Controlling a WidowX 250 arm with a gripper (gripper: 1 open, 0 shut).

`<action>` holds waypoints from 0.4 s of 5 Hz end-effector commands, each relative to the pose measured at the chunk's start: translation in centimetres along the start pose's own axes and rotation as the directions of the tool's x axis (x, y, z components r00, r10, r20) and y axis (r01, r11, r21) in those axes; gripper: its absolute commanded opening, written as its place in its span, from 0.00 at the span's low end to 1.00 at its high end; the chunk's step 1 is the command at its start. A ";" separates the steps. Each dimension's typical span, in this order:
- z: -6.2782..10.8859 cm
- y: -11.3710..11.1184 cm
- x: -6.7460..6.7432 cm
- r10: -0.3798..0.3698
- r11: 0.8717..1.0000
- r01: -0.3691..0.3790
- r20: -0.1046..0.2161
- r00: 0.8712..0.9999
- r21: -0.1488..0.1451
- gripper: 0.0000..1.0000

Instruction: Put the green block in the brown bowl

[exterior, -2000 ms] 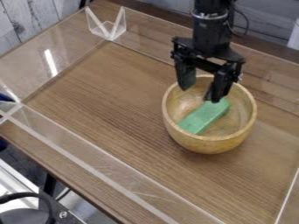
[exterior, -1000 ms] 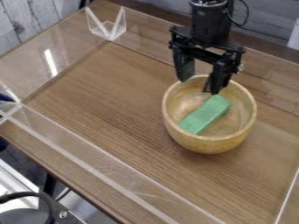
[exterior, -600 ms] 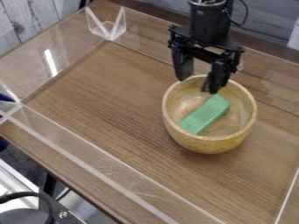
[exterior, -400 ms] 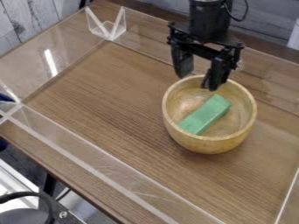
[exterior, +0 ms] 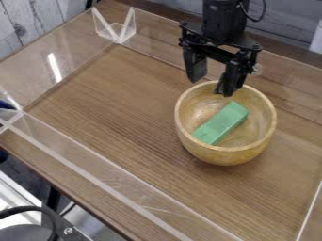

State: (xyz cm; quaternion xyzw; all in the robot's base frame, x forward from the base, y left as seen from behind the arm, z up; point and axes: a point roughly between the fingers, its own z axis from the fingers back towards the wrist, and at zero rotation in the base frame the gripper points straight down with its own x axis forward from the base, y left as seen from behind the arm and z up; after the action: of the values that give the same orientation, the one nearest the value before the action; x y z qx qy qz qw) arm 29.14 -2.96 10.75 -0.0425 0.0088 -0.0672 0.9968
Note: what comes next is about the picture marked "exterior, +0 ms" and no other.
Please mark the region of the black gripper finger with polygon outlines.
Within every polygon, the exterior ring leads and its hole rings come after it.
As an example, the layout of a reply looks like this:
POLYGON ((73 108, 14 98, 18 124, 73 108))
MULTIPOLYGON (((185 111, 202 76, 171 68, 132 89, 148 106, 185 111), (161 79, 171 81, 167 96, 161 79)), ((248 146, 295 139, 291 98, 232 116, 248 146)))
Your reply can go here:
POLYGON ((254 73, 256 55, 247 51, 239 51, 235 57, 226 63, 226 71, 214 90, 215 94, 231 97, 234 92, 243 87, 247 76, 254 73))
POLYGON ((183 47, 183 63, 185 75, 192 83, 196 83, 207 74, 207 57, 198 49, 183 47))

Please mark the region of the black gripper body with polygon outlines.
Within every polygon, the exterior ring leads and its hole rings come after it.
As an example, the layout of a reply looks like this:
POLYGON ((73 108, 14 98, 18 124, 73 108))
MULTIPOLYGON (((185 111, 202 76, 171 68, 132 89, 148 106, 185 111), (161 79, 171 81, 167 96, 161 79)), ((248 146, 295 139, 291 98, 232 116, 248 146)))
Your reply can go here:
POLYGON ((247 14, 248 0, 203 0, 203 18, 199 23, 181 21, 179 45, 204 53, 207 59, 226 64, 239 51, 258 55, 262 46, 246 34, 247 20, 263 17, 247 14))

